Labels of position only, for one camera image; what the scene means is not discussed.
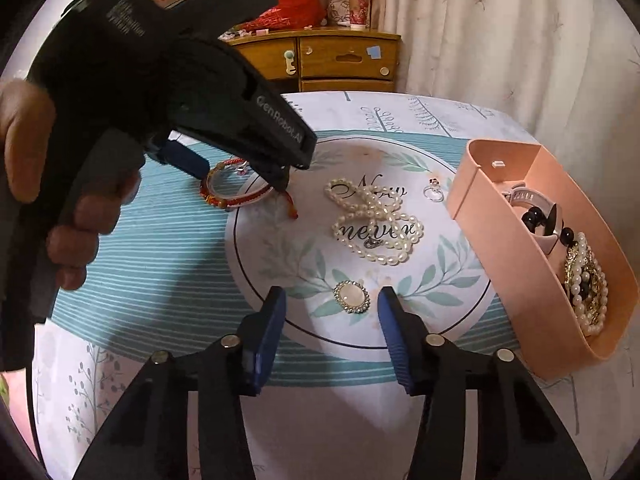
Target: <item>drawer handle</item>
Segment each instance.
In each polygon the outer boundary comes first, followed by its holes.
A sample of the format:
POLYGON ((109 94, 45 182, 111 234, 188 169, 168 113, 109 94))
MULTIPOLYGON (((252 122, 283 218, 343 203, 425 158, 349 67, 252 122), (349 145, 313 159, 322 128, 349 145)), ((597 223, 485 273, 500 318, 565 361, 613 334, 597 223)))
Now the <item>drawer handle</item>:
POLYGON ((340 63, 362 63, 362 56, 356 56, 355 54, 340 54, 336 56, 335 60, 340 63))
POLYGON ((284 53, 284 59, 287 61, 287 74, 294 75, 296 73, 296 67, 293 66, 293 60, 296 57, 296 53, 293 50, 286 50, 284 53))

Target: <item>tablecloth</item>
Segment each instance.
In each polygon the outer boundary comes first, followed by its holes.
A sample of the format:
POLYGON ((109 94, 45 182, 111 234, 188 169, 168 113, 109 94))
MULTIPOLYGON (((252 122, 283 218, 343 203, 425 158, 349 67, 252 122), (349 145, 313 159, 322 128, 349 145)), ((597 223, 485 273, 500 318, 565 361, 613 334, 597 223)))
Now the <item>tablecloth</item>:
MULTIPOLYGON (((73 476, 153 350, 185 354, 233 332, 242 316, 259 308, 270 283, 287 289, 289 323, 267 387, 256 399, 242 400, 260 480, 400 480, 408 469, 421 399, 407 397, 395 382, 374 311, 349 318, 335 309, 330 291, 341 279, 360 279, 373 303, 380 286, 395 286, 406 308, 462 348, 517 349, 472 248, 444 205, 426 202, 421 190, 427 176, 436 176, 447 192, 465 139, 535 140, 501 112, 425 96, 313 92, 286 98, 319 136, 310 171, 292 175, 301 211, 296 223, 282 218, 277 198, 231 214, 210 208, 193 179, 149 161, 137 199, 101 241, 86 285, 62 292, 52 320, 37 328, 34 413, 54 480, 73 476), (379 178, 388 185, 390 179, 406 194, 403 207, 422 215, 426 234, 405 267, 364 270, 325 236, 324 224, 337 211, 320 192, 300 190, 321 189, 327 176, 345 172, 361 184, 379 178), (265 253, 250 257, 260 243, 265 253)), ((224 156, 202 144, 193 149, 212 161, 224 156)), ((634 402, 639 332, 636 314, 608 362, 539 381, 594 479, 610 477, 640 436, 634 402)), ((196 395, 192 399, 190 413, 196 395)), ((473 405, 471 392, 467 456, 475 445, 473 405)), ((190 475, 199 478, 193 424, 189 433, 190 475)), ((463 478, 473 478, 472 462, 465 459, 463 478)))

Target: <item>screw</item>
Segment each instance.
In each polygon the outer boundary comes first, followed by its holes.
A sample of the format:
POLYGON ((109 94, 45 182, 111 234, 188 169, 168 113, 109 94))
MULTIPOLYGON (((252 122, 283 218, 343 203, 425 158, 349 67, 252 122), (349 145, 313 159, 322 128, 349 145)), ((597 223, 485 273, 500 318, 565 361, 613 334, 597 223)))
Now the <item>screw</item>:
POLYGON ((220 340, 220 344, 225 348, 233 348, 240 344, 240 338, 236 334, 225 335, 220 340))
POLYGON ((166 350, 156 350, 151 354, 151 360, 155 365, 161 365, 169 360, 171 354, 166 350))
POLYGON ((500 361, 505 361, 507 363, 513 361, 515 357, 515 355, 513 355, 513 352, 508 348, 500 348, 495 354, 498 356, 498 359, 500 359, 500 361))
POLYGON ((429 334, 425 338, 425 341, 427 342, 427 344, 430 344, 431 346, 444 345, 444 338, 440 334, 429 334))

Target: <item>pink tray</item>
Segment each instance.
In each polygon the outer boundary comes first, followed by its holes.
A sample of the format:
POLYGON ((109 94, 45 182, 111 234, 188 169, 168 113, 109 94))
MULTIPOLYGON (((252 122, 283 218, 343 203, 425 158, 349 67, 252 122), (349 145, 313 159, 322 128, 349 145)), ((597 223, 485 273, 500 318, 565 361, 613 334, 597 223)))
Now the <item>pink tray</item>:
POLYGON ((557 378, 613 354, 638 303, 638 282, 596 208, 543 146, 470 140, 447 209, 491 278, 533 373, 557 378), (495 160, 505 166, 494 168, 495 160), (607 320, 597 336, 583 336, 556 276, 566 248, 558 242, 548 259, 520 219, 524 210, 498 190, 522 180, 562 206, 564 225, 586 234, 607 275, 607 320))

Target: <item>red bracelet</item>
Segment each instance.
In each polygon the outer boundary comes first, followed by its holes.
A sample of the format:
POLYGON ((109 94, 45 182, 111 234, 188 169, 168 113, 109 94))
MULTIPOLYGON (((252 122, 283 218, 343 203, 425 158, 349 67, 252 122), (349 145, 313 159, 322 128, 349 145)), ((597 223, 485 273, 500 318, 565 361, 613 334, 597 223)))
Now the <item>red bracelet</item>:
MULTIPOLYGON (((262 187, 253 191, 251 193, 245 193, 237 196, 221 196, 215 193, 213 189, 213 177, 219 171, 224 170, 230 166, 236 166, 238 164, 242 164, 245 161, 242 158, 229 158, 227 160, 223 160, 217 163, 212 170, 207 173, 207 176, 200 183, 200 196, 203 197, 205 202, 209 205, 218 207, 220 209, 224 209, 226 211, 230 211, 231 209, 238 208, 243 205, 251 204, 253 202, 258 202, 258 200, 266 197, 272 190, 271 184, 267 184, 266 182, 262 187)), ((288 215, 289 217, 295 219, 298 218, 298 212, 293 205, 293 200, 289 193, 286 191, 284 195, 289 203, 288 215)))

